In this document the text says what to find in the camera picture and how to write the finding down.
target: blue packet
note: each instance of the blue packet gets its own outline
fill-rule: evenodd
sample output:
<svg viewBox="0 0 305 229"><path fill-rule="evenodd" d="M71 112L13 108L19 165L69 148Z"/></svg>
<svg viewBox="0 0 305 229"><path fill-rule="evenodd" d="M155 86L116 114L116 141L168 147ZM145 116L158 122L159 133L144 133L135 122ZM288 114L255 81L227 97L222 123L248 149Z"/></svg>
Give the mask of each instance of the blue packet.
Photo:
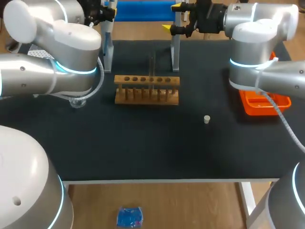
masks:
<svg viewBox="0 0 305 229"><path fill-rule="evenodd" d="M120 208L116 225L123 228L140 228L143 223L142 208Z"/></svg>

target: white cable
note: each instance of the white cable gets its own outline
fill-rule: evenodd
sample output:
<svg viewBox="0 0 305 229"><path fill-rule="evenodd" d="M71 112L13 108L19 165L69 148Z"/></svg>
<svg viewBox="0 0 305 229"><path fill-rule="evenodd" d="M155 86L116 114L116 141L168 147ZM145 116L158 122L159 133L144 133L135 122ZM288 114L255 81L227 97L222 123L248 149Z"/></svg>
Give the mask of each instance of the white cable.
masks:
<svg viewBox="0 0 305 229"><path fill-rule="evenodd" d="M278 113L278 116L280 116L284 126L286 127L288 133L290 134L290 136L292 137L293 141L296 143L296 145L303 151L303 153L305 153L305 147L302 145L302 143L299 141L299 139L295 136L294 132L292 131L290 125L288 124L288 122L286 121L285 117L283 116L282 112L280 111L280 108L278 108L278 106L276 105L275 101L273 101L272 98L270 98L270 96L266 93L266 92L262 92L262 94L267 98L267 100L272 104L272 106L274 107L274 109L276 110L276 112Z"/></svg>
<svg viewBox="0 0 305 229"><path fill-rule="evenodd" d="M65 95L61 95L61 94L51 94L51 95L62 98L62 99L66 99L66 100L69 100L69 101L86 100L86 99L92 97L93 95L95 95L99 91L99 89L101 88L101 86L103 84L103 81L104 81L104 68L103 68L103 65L102 65L102 62L101 62L100 58L98 58L97 63L100 67L101 78L100 78L99 84L97 85L97 87L91 93L89 93L89 94L87 94L83 97L69 97L69 96L65 96Z"/></svg>

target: wooden floor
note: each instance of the wooden floor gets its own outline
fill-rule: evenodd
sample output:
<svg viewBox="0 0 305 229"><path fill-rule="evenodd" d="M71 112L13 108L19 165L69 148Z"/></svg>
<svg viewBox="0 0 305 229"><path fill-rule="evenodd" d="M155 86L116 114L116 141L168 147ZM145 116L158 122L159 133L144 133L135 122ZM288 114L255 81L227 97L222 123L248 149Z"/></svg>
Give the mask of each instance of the wooden floor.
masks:
<svg viewBox="0 0 305 229"><path fill-rule="evenodd" d="M259 2L294 3L290 0ZM113 36L118 40L167 40L162 22L116 22ZM5 52L7 33L2 28L0 52ZM190 39L203 39L195 32ZM227 39L223 33L206 39ZM285 42L293 60L305 60L305 16L300 15L298 31ZM253 183L258 202L268 183ZM77 185L73 187L74 229L113 229L119 207L143 208L144 229L244 229L239 191L234 183Z"/></svg>

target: small white cap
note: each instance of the small white cap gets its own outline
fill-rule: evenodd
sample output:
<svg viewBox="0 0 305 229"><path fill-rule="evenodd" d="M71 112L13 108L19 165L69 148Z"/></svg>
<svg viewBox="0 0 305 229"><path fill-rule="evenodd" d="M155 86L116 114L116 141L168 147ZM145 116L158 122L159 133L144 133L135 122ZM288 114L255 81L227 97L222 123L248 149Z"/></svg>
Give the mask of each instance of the small white cap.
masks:
<svg viewBox="0 0 305 229"><path fill-rule="evenodd" d="M204 116L204 118L203 118L204 123L205 123L205 124L208 124L208 123L209 123L209 121L210 121L210 119L211 119L211 117L210 117L210 116L208 116L208 115Z"/></svg>
<svg viewBox="0 0 305 229"><path fill-rule="evenodd" d="M37 33L35 18L21 0L13 0L4 8L3 21L10 36L21 43L31 43Z"/></svg>

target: yellow object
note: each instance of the yellow object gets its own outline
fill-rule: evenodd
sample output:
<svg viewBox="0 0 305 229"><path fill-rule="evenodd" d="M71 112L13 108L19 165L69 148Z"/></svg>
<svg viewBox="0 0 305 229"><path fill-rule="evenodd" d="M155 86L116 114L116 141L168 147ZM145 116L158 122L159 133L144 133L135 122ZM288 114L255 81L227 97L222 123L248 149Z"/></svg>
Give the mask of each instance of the yellow object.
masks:
<svg viewBox="0 0 305 229"><path fill-rule="evenodd" d="M178 4L175 4L175 5L172 5L171 8L173 7L180 7L181 6L181 3L178 3Z"/></svg>
<svg viewBox="0 0 305 229"><path fill-rule="evenodd" d="M162 25L166 32L171 33L171 25Z"/></svg>

